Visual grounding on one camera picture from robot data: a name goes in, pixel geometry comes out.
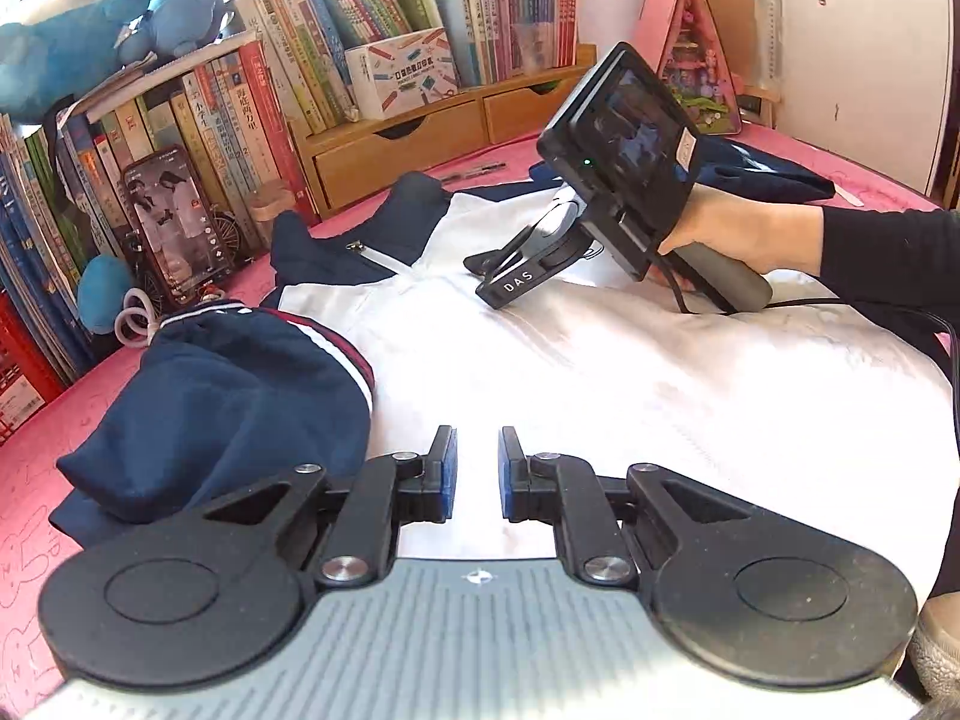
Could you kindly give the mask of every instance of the red stripe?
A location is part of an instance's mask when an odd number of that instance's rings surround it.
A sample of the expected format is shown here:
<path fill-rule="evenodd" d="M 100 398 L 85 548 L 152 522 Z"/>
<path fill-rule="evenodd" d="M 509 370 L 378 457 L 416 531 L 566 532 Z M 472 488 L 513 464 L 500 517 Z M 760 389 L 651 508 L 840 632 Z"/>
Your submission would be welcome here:
<path fill-rule="evenodd" d="M 376 377 L 373 376 L 373 368 L 370 363 L 367 362 L 367 359 L 360 354 L 357 350 L 357 347 L 350 343 L 346 338 L 344 338 L 339 333 L 331 330 L 329 327 L 324 327 L 318 322 L 314 322 L 310 317 L 301 317 L 299 314 L 287 314 L 285 311 L 277 311 L 277 309 L 272 308 L 261 308 L 261 311 L 266 311 L 268 314 L 273 314 L 275 317 L 283 319 L 285 322 L 290 322 L 291 324 L 299 324 L 303 327 L 309 327 L 311 330 L 314 330 L 320 333 L 324 338 L 326 338 L 333 346 L 336 346 L 340 351 L 347 356 L 347 360 L 353 363 L 354 367 L 360 371 L 360 375 L 363 376 L 364 381 L 367 382 L 367 386 L 370 388 L 370 391 L 373 392 L 374 385 L 376 384 Z"/>

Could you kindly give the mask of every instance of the pen holder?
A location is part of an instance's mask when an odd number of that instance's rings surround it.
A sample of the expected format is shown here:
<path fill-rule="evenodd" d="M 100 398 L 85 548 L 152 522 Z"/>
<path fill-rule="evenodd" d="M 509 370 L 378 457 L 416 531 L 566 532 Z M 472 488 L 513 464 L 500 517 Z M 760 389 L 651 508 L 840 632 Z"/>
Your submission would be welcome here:
<path fill-rule="evenodd" d="M 597 46 L 602 59 L 620 42 L 630 43 L 645 0 L 577 0 L 579 41 Z"/>

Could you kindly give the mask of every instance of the smartphone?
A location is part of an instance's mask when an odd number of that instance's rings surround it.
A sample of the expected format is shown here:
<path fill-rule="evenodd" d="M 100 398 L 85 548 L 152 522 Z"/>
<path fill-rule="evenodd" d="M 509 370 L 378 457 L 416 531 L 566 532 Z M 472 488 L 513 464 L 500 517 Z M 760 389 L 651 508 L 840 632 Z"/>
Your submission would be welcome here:
<path fill-rule="evenodd" d="M 182 146 L 157 151 L 123 171 L 127 210 L 167 298 L 194 302 L 203 287 L 230 274 L 203 185 Z"/>

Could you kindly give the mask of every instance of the pink tablecloth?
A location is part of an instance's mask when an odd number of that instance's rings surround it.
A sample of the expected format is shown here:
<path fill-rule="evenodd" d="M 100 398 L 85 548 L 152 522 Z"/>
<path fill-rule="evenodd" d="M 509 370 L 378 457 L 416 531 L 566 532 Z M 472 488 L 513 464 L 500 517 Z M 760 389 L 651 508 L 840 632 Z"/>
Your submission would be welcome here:
<path fill-rule="evenodd" d="M 741 140 L 795 160 L 829 177 L 858 196 L 868 208 L 896 211 L 934 206 L 899 184 L 781 133 L 748 125 Z M 536 140 L 519 139 L 438 167 L 444 176 L 467 167 L 506 162 L 505 170 L 473 182 L 450 184 L 464 189 L 520 181 L 539 161 Z M 368 218 L 383 202 L 380 193 L 315 228 L 314 235 L 337 235 Z M 836 197 L 831 204 L 850 207 Z M 274 285 L 274 272 L 261 258 L 235 277 L 230 293 L 256 305 Z M 69 392 L 42 410 L 0 449 L 0 706 L 14 714 L 27 712 L 61 681 L 40 628 L 37 595 L 43 578 L 78 551 L 73 541 L 47 523 L 47 514 L 70 488 L 56 472 L 61 455 L 77 448 L 96 427 L 107 406 L 136 372 L 139 355 L 124 350 L 93 370 Z"/>

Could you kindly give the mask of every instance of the pocket label printer box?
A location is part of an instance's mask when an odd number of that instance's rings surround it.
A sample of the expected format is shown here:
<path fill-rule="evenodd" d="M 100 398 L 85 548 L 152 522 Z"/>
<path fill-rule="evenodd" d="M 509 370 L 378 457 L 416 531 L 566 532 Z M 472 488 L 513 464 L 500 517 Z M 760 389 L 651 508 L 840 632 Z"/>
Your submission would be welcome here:
<path fill-rule="evenodd" d="M 364 119 L 390 119 L 459 92 L 444 29 L 424 29 L 347 52 Z"/>

